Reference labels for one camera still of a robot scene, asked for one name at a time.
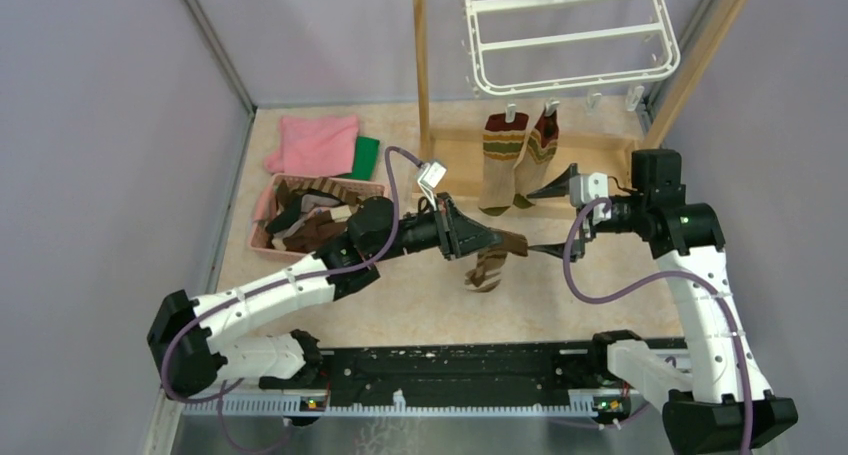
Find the brown beige striped sock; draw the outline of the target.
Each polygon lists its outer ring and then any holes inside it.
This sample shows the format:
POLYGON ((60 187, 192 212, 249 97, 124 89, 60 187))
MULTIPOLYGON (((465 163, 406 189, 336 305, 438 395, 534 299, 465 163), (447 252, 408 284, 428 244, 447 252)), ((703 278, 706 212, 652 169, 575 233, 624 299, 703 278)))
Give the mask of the brown beige striped sock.
POLYGON ((503 269, 509 255, 528 256, 528 240, 518 233, 496 230, 501 236, 500 244, 488 247, 477 253, 476 265, 465 274, 464 288, 475 293, 489 293, 495 290, 502 279, 503 269))

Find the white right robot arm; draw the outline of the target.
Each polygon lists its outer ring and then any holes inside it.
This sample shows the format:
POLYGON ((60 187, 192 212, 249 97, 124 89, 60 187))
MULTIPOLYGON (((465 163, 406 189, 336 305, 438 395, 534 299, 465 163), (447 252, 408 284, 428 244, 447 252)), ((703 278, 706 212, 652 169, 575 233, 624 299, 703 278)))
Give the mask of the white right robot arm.
POLYGON ((682 372, 627 330, 593 337, 586 360, 600 387, 619 380, 656 408, 678 454, 737 451, 749 454, 798 420, 793 400, 777 396, 759 368, 731 290, 726 241, 714 209, 690 203, 681 155, 641 149, 631 155, 631 185, 609 191, 607 174, 576 166, 532 192, 535 199, 566 197, 577 216, 566 240, 545 252, 565 267, 577 262, 599 234, 633 233, 647 243, 658 270, 606 296, 614 302, 663 281, 672 294, 690 368, 682 372))

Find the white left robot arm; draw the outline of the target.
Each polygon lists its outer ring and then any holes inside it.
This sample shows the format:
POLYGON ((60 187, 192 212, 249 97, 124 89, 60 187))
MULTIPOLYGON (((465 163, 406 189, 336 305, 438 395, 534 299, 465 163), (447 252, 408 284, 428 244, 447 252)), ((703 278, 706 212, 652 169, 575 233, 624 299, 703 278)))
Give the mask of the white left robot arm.
POLYGON ((436 249, 455 260, 494 247, 503 235, 464 215, 446 193, 436 208, 400 216, 385 197, 366 199, 345 229, 299 261, 218 293, 166 295, 146 340, 169 399, 205 401, 203 391, 241 380, 274 379, 308 388, 319 379, 321 351, 302 330, 250 337, 254 329, 301 309, 329 304, 379 279, 377 262, 436 249))

